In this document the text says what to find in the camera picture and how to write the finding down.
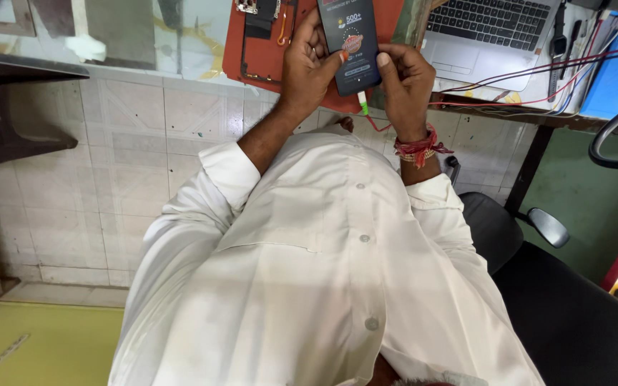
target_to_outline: laptop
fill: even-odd
[[[559,4],[560,0],[450,0],[429,15],[421,54],[439,78],[461,82],[477,83],[530,69],[538,61]],[[529,78],[492,86],[522,91]]]

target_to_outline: black office chair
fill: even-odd
[[[490,197],[459,198],[476,252],[487,260],[511,325],[545,384],[618,386],[618,299],[524,241],[515,217]],[[555,247],[569,240],[566,228],[540,209],[517,217]]]

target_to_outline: shirt button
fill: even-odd
[[[369,331],[376,331],[378,329],[378,320],[376,320],[375,318],[370,317],[369,319],[367,319],[364,322],[364,325],[366,326],[366,329]]]

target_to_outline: fingernail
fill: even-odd
[[[376,62],[378,63],[379,67],[385,66],[386,64],[390,62],[390,55],[388,55],[385,52],[381,52],[376,57]]]

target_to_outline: phone screen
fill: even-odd
[[[335,74],[338,94],[347,96],[381,83],[376,66],[378,37],[372,0],[318,0],[328,51],[344,49],[348,60]]]

